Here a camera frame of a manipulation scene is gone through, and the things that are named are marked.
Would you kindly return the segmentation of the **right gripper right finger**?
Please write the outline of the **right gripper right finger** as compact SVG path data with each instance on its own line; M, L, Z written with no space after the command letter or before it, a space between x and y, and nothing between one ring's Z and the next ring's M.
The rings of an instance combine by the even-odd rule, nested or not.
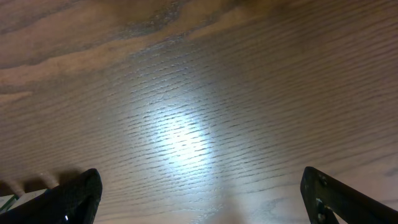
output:
M314 167L306 167L300 192L311 223L397 223L397 211Z

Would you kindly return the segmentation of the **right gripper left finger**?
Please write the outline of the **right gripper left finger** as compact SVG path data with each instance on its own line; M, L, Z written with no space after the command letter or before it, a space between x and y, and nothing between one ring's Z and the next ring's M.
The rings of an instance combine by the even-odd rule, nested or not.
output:
M103 184L96 169L81 174L77 171L60 174L60 184L46 188L43 180L25 183L27 192L47 189L38 197L1 213L1 223L76 223L93 224L101 200Z

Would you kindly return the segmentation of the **white block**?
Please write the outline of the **white block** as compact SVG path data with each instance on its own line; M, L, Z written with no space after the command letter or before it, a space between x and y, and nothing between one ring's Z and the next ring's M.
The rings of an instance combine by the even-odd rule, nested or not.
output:
M18 196L9 189L1 189L1 213L5 213L8 210L16 208L23 203L44 194L46 191L47 189L41 189Z

